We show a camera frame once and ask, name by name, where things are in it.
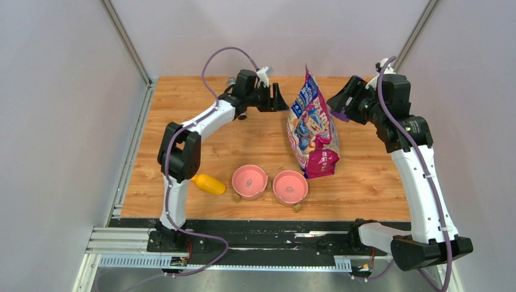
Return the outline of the pink blue pet food bag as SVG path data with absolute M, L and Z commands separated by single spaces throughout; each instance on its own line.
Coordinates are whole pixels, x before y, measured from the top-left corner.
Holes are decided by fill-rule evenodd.
M 323 93 L 308 67 L 305 67 L 303 86 L 290 107 L 287 134 L 305 178 L 335 173 L 340 160 L 338 133 Z

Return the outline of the yellow plastic scoop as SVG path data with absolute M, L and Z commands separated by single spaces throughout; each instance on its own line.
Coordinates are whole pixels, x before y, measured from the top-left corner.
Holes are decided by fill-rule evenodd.
M 207 174 L 195 175 L 191 180 L 200 190 L 207 193 L 222 195 L 226 190 L 226 186 L 221 181 Z

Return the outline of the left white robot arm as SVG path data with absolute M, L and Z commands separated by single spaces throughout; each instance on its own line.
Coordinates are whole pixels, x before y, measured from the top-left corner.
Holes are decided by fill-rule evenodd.
M 215 102 L 193 119 L 170 122 L 157 155 L 164 180 L 164 204 L 155 231 L 149 236 L 148 250 L 180 251 L 186 245 L 186 201 L 191 179 L 200 168 L 202 143 L 222 126 L 236 120 L 249 107 L 260 112 L 288 109 L 278 83 L 270 82 L 273 69 L 242 69 L 233 84 L 216 96 Z

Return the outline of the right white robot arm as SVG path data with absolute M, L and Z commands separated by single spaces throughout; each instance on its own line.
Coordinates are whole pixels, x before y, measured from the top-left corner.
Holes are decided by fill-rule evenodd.
M 410 82 L 404 75 L 386 74 L 382 92 L 356 75 L 327 101 L 340 113 L 362 125 L 370 122 L 399 172 L 408 202 L 411 229 L 403 231 L 375 220 L 357 219 L 347 245 L 362 254 L 370 247 L 391 254 L 403 271 L 445 264 L 473 252 L 470 238 L 455 228 L 439 190 L 434 164 L 433 139 L 427 121 L 410 113 Z

